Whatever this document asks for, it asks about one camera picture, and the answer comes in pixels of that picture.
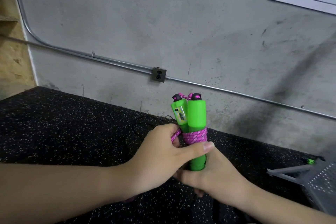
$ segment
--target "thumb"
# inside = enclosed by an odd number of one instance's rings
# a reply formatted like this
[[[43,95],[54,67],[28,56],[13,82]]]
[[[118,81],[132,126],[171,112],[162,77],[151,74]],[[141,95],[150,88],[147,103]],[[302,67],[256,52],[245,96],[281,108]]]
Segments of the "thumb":
[[[188,171],[188,170],[179,169],[176,171],[173,177],[185,185],[188,185],[194,188],[199,188],[200,181],[201,181],[201,174],[202,173],[199,171]]]
[[[185,163],[191,159],[200,157],[212,151],[214,148],[215,145],[213,142],[200,142],[200,143],[194,143],[187,147],[179,148],[179,151],[182,156],[181,159],[183,159]]]

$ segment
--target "gray wall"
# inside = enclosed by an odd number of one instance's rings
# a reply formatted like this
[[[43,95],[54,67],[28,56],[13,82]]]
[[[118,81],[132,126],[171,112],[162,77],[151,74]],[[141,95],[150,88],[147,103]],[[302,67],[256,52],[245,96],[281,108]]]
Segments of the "gray wall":
[[[336,17],[269,0],[23,0],[49,43],[336,116]],[[200,92],[208,126],[319,154],[335,121],[32,49],[38,84],[159,116]]]

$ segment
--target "hand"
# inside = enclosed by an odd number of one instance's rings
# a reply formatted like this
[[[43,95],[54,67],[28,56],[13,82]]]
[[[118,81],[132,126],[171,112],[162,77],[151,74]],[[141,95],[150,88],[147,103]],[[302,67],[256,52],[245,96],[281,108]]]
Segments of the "hand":
[[[195,143],[187,147],[180,146],[176,137],[171,136],[179,127],[166,124],[150,131],[134,157],[127,162],[129,173],[134,176],[136,193],[142,193],[159,187],[189,160],[200,157],[214,149],[212,142]]]
[[[196,188],[195,192],[200,197],[203,196],[203,190],[221,203],[238,208],[245,204],[251,184],[217,148],[207,154],[202,171],[179,169],[174,177]]]

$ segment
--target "speckled black mat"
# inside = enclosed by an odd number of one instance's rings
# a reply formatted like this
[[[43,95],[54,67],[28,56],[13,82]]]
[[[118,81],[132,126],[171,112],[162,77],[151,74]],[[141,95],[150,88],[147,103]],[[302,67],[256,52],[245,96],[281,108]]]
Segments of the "speckled black mat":
[[[36,87],[0,102],[0,162],[113,166],[136,152],[146,133],[171,122],[84,97]],[[233,165],[259,187],[309,205],[298,185],[266,174],[304,165],[310,155],[208,130]],[[127,204],[99,207],[65,223],[246,223],[237,209],[199,199],[174,179]]]

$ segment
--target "fingernail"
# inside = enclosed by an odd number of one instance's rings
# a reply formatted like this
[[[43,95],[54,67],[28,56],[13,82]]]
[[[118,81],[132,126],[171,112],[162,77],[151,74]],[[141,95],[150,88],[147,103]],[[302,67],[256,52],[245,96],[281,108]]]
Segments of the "fingernail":
[[[203,147],[204,147],[204,151],[205,152],[209,152],[211,151],[213,148],[215,148],[215,144],[213,142],[205,142],[203,144]]]

